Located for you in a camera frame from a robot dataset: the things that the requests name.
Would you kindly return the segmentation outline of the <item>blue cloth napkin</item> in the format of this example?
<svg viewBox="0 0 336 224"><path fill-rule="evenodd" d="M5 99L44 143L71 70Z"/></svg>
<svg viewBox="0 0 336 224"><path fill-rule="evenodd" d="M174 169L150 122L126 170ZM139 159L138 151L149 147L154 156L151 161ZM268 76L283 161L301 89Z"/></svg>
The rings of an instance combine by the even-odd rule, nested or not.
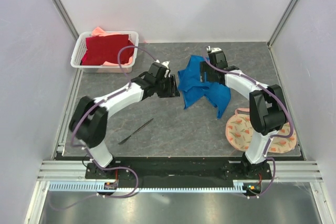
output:
<svg viewBox="0 0 336 224"><path fill-rule="evenodd" d="M178 89L183 93L184 108L187 109L202 97L217 109L217 118L221 118L231 100L230 89L217 82L201 82L200 64L203 57L192 55L185 69L178 71Z"/></svg>

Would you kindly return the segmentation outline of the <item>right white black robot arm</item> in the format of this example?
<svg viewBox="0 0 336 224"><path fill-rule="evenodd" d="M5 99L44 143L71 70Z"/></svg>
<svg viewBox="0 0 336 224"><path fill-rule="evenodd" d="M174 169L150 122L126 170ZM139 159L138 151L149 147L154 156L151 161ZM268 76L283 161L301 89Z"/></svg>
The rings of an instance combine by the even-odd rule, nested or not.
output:
<svg viewBox="0 0 336 224"><path fill-rule="evenodd" d="M281 86L257 82L234 66L218 69L208 61L200 63L200 75L202 82L217 82L248 99L254 132L245 152L247 162L241 164L240 172L245 178L254 178L259 173L258 164L266 160L272 139L291 121Z"/></svg>

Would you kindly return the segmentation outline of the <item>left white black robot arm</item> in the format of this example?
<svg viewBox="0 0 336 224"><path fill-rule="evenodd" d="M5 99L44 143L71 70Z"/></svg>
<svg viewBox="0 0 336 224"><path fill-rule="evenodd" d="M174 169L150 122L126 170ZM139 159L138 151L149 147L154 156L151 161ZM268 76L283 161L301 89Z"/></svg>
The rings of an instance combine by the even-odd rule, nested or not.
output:
<svg viewBox="0 0 336 224"><path fill-rule="evenodd" d="M114 92L95 99L88 96L80 99L69 123L71 144L87 151L103 178L111 178L115 173L113 155L104 140L108 120L154 94L159 98L179 97L175 75L145 71Z"/></svg>

